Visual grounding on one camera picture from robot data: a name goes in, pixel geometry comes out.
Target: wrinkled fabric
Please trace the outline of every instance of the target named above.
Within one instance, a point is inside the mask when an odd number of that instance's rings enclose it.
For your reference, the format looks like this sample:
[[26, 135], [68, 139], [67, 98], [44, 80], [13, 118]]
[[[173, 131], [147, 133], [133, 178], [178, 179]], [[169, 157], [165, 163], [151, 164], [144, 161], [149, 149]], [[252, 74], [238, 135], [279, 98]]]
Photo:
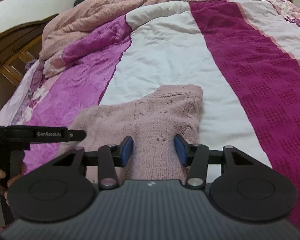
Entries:
[[32, 95], [33, 91], [31, 88], [36, 84], [36, 82], [33, 83], [34, 76], [37, 75], [38, 72], [40, 72], [42, 76], [43, 67], [41, 70], [39, 70], [39, 68], [40, 63], [39, 60], [37, 60], [26, 72], [12, 97], [0, 110], [1, 126], [11, 125], [15, 118], [19, 118], [21, 116], [22, 109], [24, 109], [29, 102], [27, 98]]
[[31, 66], [37, 61], [37, 59], [33, 59], [33, 60], [30, 60], [26, 65], [25, 65], [25, 71], [27, 72]]
[[33, 96], [34, 92], [45, 82], [45, 79], [42, 76], [44, 69], [44, 64], [41, 62], [39, 63], [38, 67], [33, 73], [32, 81], [28, 89], [28, 93], [25, 95], [22, 105], [19, 107], [18, 112], [14, 116], [11, 124], [15, 125], [22, 119], [22, 114], [25, 111], [25, 109], [29, 106]]
[[[68, 46], [64, 60], [69, 69], [60, 74], [34, 109], [29, 106], [31, 119], [24, 125], [69, 126], [82, 109], [98, 105], [117, 63], [131, 44], [130, 33], [130, 26], [121, 16]], [[52, 160], [58, 145], [32, 144], [31, 150], [25, 151], [28, 171]]]
[[40, 60], [51, 58], [74, 41], [89, 35], [100, 25], [140, 6], [173, 0], [85, 0], [52, 19], [42, 33]]

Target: purple fabric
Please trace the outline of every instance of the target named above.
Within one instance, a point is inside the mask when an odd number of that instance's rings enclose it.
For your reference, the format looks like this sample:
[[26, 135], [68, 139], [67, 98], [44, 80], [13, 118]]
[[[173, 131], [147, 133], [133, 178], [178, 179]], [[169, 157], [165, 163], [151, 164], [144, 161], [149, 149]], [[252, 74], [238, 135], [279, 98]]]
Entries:
[[300, 66], [244, 19], [236, 3], [191, 3], [213, 58], [238, 96], [272, 167], [298, 190], [290, 221], [300, 228]]
[[38, 65], [35, 72], [34, 72], [34, 75], [32, 77], [32, 81], [31, 81], [31, 85], [29, 87], [28, 93], [27, 93], [25, 99], [23, 100], [22, 105], [18, 109], [18, 112], [16, 113], [15, 117], [13, 118], [13, 120], [11, 122], [11, 125], [15, 125], [21, 120], [21, 114], [29, 106], [30, 101], [32, 100], [33, 93], [37, 90], [38, 87], [40, 87], [42, 85], [42, 82], [43, 82], [43, 76], [42, 76], [43, 68], [44, 68], [44, 62], [41, 62]]
[[[122, 53], [131, 44], [130, 33], [125, 16], [121, 16], [65, 48], [63, 59], [69, 69], [24, 125], [69, 126], [82, 109], [98, 105]], [[24, 159], [28, 172], [52, 160], [58, 145], [31, 145]]]
[[31, 68], [31, 66], [37, 61], [37, 59], [30, 60], [26, 65], [25, 65], [25, 70], [26, 72]]
[[288, 22], [295, 23], [300, 28], [300, 19], [289, 18], [288, 16], [284, 19]]

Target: screw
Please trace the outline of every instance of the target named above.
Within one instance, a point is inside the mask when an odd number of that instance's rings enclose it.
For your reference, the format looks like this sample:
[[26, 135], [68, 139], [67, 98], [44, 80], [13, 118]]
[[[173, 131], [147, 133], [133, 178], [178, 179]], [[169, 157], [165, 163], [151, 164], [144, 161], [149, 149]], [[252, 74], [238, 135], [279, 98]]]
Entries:
[[116, 183], [117, 183], [116, 180], [113, 178], [105, 178], [101, 180], [101, 184], [105, 187], [111, 187]]
[[188, 184], [193, 187], [201, 186], [203, 184], [203, 180], [200, 178], [191, 178], [191, 179], [188, 179]]

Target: floral pattern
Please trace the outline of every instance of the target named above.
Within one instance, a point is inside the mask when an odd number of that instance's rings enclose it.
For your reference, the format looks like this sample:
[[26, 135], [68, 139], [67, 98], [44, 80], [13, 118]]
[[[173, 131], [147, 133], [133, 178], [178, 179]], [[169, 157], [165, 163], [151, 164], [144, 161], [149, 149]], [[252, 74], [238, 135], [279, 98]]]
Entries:
[[57, 81], [61, 74], [56, 75], [52, 78], [49, 78], [42, 86], [37, 88], [37, 90], [34, 92], [33, 97], [31, 101], [29, 102], [29, 105], [26, 107], [26, 109], [22, 112], [20, 120], [16, 123], [16, 125], [23, 125], [26, 122], [31, 120], [32, 112], [37, 107], [37, 105], [45, 98], [45, 96], [49, 93], [50, 88], [53, 86], [53, 84]]
[[266, 0], [272, 4], [278, 14], [288, 22], [295, 23], [300, 27], [300, 9], [288, 0]]

